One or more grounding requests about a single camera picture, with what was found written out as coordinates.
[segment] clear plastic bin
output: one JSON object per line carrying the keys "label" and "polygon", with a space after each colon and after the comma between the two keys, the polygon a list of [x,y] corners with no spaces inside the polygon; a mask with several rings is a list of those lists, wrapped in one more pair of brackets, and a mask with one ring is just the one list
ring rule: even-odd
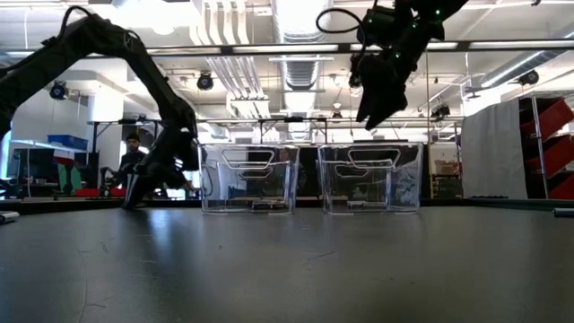
{"label": "clear plastic bin", "polygon": [[422,144],[326,144],[318,158],[325,212],[419,210]]}
{"label": "clear plastic bin", "polygon": [[205,144],[202,147],[204,212],[293,212],[299,147],[287,144]]}

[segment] container handle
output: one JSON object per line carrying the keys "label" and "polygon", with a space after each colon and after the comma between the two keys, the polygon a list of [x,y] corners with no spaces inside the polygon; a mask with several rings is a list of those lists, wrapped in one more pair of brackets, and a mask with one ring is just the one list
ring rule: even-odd
{"label": "container handle", "polygon": [[369,174],[369,171],[365,170],[364,174],[362,174],[362,175],[343,175],[343,174],[341,174],[341,171],[339,171],[339,169],[342,167],[345,167],[347,169],[349,168],[349,166],[347,166],[347,165],[335,165],[335,173],[341,179],[362,179],[365,176],[367,176],[367,174]]}
{"label": "container handle", "polygon": [[[267,161],[230,161],[225,155],[226,152],[235,153],[269,153],[269,159]],[[250,151],[247,149],[224,149],[222,151],[222,157],[227,167],[231,170],[265,170],[271,164],[271,161],[275,157],[275,152],[272,150],[257,150]]]}
{"label": "container handle", "polygon": [[[352,157],[352,153],[354,152],[395,152],[396,157],[394,159],[384,159],[384,160],[374,160],[374,161],[355,161]],[[396,148],[369,148],[369,149],[350,149],[347,152],[347,156],[349,157],[349,161],[351,161],[352,166],[359,170],[392,170],[395,168],[396,162],[401,157],[401,151]],[[375,163],[388,163],[387,166],[367,166],[363,165],[363,163],[367,164],[375,164]]]}
{"label": "container handle", "polygon": [[268,178],[269,175],[271,175],[271,173],[272,173],[271,169],[267,169],[267,170],[269,170],[269,171],[268,171],[265,175],[262,174],[262,175],[260,175],[260,176],[257,176],[257,175],[256,175],[256,176],[252,176],[252,175],[247,175],[247,176],[246,176],[245,174],[239,174],[238,176],[239,176],[241,179],[266,179],[266,178]]}

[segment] light fixture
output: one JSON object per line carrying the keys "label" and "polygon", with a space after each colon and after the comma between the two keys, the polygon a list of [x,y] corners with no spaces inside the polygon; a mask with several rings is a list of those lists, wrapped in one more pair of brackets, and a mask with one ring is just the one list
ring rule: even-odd
{"label": "light fixture", "polygon": [[256,53],[296,53],[296,52],[336,52],[339,45],[336,44],[306,44],[306,45],[263,45],[263,46],[238,46],[233,48],[237,54],[256,54]]}
{"label": "light fixture", "polygon": [[205,122],[205,123],[214,123],[214,124],[242,124],[242,123],[258,123],[259,120],[256,119],[204,119],[204,120],[197,120],[197,122]]}
{"label": "light fixture", "polygon": [[325,62],[334,61],[334,57],[269,57],[269,62]]}
{"label": "light fixture", "polygon": [[[362,48],[362,45],[361,45],[361,44],[351,44],[351,51],[356,51],[356,52],[358,52],[358,51],[361,51],[361,48]],[[368,52],[369,52],[369,51],[381,51],[382,48],[380,48],[380,47],[377,46],[377,45],[371,45],[371,46],[368,46],[368,47],[366,48],[366,50],[367,50]]]}
{"label": "light fixture", "polygon": [[440,49],[454,49],[458,46],[455,41],[432,41],[427,46],[428,50],[440,50]]}
{"label": "light fixture", "polygon": [[157,26],[154,26],[152,29],[158,35],[167,36],[170,35],[173,31],[175,31],[176,27],[164,24],[158,24]]}
{"label": "light fixture", "polygon": [[513,40],[513,41],[473,41],[470,44],[470,49],[500,49],[504,48],[512,50],[516,48],[571,48],[574,46],[574,39],[568,39],[571,34],[565,39],[553,40]]}
{"label": "light fixture", "polygon": [[219,47],[147,48],[147,53],[153,56],[217,55],[222,53],[222,49]]}

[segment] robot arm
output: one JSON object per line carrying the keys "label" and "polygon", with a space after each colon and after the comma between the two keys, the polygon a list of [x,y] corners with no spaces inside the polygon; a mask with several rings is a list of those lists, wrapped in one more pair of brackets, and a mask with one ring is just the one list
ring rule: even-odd
{"label": "robot arm", "polygon": [[[83,11],[86,17],[66,26],[73,10]],[[135,166],[131,178],[128,176],[124,206],[134,207],[143,196],[156,189],[164,174],[154,170],[172,171],[170,165],[175,156],[184,162],[185,170],[199,169],[196,114],[170,88],[134,32],[82,7],[72,6],[65,12],[59,34],[43,41],[42,45],[43,48],[17,64],[0,69],[0,139],[10,130],[13,115],[21,104],[78,60],[100,54],[127,61],[157,102],[163,125],[150,152]]]}
{"label": "robot arm", "polygon": [[[458,12],[468,0],[395,0],[394,8],[374,5],[361,20],[341,8],[327,9],[317,18],[317,27],[327,33],[357,30],[361,53],[351,58],[351,87],[363,87],[357,121],[367,119],[371,130],[407,106],[405,85],[431,39],[445,39],[442,23]],[[344,31],[326,31],[320,18],[327,13],[347,13],[359,26]],[[365,48],[377,45],[377,55],[365,55]]]}
{"label": "robot arm", "polygon": [[[87,16],[66,26],[73,10],[81,10]],[[65,13],[60,33],[42,45],[19,63],[0,70],[0,140],[10,130],[13,114],[21,104],[91,54],[125,59],[157,102],[164,123],[187,128],[196,137],[195,112],[170,88],[132,31],[73,6]]]}

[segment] red object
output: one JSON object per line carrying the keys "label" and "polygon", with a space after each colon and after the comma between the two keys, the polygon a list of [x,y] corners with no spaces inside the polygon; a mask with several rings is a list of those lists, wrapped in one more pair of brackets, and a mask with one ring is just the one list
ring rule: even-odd
{"label": "red object", "polygon": [[97,188],[81,188],[75,190],[78,197],[97,197],[100,196],[100,190]]}
{"label": "red object", "polygon": [[[542,112],[539,115],[539,119],[540,135],[542,140],[546,141],[551,135],[574,119],[574,112],[562,99],[556,101],[550,108]],[[520,125],[520,131],[524,135],[534,135],[536,133],[535,122],[532,120]]]}
{"label": "red object", "polygon": [[[563,170],[566,165],[574,160],[574,143],[570,135],[565,135],[552,140],[557,140],[550,148],[544,151],[544,163],[546,166],[546,178],[551,178],[557,172]],[[525,161],[526,167],[531,171],[540,171],[540,157]]]}
{"label": "red object", "polygon": [[551,199],[574,199],[574,175],[570,175],[550,192]]}
{"label": "red object", "polygon": [[[111,188],[109,193],[113,197],[123,197],[126,196],[125,188]],[[75,195],[78,197],[98,197],[100,196],[100,190],[97,188],[82,188],[76,189]]]}
{"label": "red object", "polygon": [[72,166],[75,165],[75,160],[70,159],[70,158],[56,157],[56,156],[55,156],[55,157],[54,157],[54,161],[56,161],[56,162],[59,163],[59,164],[65,165],[65,166],[66,166],[66,165],[72,165]]}
{"label": "red object", "polygon": [[110,190],[112,196],[126,196],[126,188],[112,188]]}

